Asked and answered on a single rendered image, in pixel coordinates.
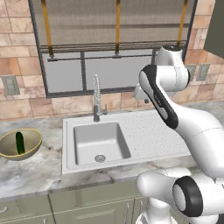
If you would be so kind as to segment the white sink with drainboard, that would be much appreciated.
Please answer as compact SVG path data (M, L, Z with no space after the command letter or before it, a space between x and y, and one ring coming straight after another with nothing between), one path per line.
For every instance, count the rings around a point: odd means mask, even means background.
M85 172L188 156L184 140L157 111L144 110L63 121L62 172Z

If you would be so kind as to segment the grey-green wall cabinet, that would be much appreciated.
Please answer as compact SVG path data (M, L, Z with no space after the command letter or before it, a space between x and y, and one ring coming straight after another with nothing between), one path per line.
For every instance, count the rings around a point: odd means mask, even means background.
M215 0L204 49L224 59L224 0Z

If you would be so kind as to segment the grey-green cupboard door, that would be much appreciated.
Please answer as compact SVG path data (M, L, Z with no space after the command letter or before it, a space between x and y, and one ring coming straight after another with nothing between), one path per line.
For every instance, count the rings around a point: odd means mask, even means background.
M138 197L134 199L132 224L136 224L138 216L146 210L148 199L145 197Z
M57 212L54 217L56 224L125 224L127 203L129 203L129 224L131 224L133 199Z

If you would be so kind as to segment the dark green cucumber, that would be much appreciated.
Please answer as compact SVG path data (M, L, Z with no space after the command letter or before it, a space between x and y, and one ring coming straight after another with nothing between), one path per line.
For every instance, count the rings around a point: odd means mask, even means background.
M24 154L25 153L24 137L20 131L16 133L16 145L17 145L17 153L19 155Z

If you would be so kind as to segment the grey-green drawer front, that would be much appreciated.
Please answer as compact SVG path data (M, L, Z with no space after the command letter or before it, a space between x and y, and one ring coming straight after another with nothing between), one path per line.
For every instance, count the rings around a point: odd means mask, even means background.
M5 213L0 213L0 222L45 215L52 216L46 195L0 202L0 210L4 207L8 207L8 210Z
M136 181L116 182L71 191L56 192L49 195L53 209L60 211L104 201L138 196Z

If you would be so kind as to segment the grey wall outlet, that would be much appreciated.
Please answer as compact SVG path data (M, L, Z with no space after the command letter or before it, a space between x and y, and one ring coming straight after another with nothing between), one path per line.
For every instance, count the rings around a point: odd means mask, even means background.
M192 80L193 80L193 77L194 77L194 75L195 75L196 65L195 65L195 64L189 64L189 65L186 66L186 68L187 68L187 69L189 70L189 72L190 72L190 75L191 75L191 79L190 79L190 81L192 81Z
M2 75L1 76L4 91L7 95L19 95L19 87L15 75Z
M204 81L207 78L209 64L200 64L196 81Z

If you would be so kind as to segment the silver spring faucet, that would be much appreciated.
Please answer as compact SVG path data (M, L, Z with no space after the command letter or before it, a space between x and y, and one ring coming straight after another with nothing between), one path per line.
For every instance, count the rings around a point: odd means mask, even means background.
M102 109L100 79L99 76L96 74L94 76L94 121L99 122L100 116L106 114L107 109Z

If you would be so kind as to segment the window with grey blind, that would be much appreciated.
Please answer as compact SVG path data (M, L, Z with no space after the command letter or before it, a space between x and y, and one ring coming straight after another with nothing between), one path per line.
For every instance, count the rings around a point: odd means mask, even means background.
M162 46L188 47L198 0L28 0L45 94L129 92Z

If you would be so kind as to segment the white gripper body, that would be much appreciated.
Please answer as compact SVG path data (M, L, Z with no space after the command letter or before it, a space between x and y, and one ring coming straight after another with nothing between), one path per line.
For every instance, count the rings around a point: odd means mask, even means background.
M148 95L142 90L139 83L136 84L135 90L134 90L134 97L136 100L144 100L149 101L150 98Z

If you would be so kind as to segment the olive green bowl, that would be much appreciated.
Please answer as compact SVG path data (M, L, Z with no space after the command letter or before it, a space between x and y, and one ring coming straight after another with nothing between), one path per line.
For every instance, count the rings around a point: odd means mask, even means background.
M20 132L24 139L24 153L17 149L16 133ZM42 135L36 129L14 129L0 138L0 156L9 160L19 161L30 158L42 144Z

